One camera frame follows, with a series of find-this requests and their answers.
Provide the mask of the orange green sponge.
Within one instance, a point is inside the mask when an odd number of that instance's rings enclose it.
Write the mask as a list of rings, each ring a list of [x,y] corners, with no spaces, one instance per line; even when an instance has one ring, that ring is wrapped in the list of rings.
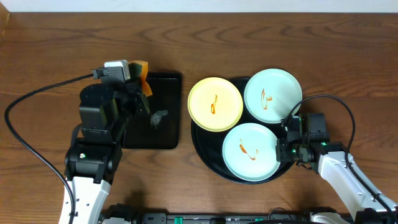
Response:
[[[142,60],[133,60],[128,62],[128,67],[131,76],[140,79],[143,94],[145,94],[146,96],[151,96],[152,90],[150,88],[150,85],[146,81],[149,70],[148,62]]]

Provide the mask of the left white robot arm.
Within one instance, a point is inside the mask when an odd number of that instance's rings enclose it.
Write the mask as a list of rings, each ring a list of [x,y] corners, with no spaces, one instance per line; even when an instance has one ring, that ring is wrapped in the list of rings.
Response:
[[[79,124],[65,156],[60,223],[98,223],[122,156],[128,122],[147,111],[141,80],[92,84],[80,92]]]

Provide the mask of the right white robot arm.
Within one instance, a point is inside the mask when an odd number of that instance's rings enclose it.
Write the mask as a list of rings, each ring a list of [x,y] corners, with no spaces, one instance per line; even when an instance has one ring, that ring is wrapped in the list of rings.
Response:
[[[309,164],[332,186],[355,223],[397,223],[397,203],[366,177],[342,143],[278,139],[275,153],[279,162]]]

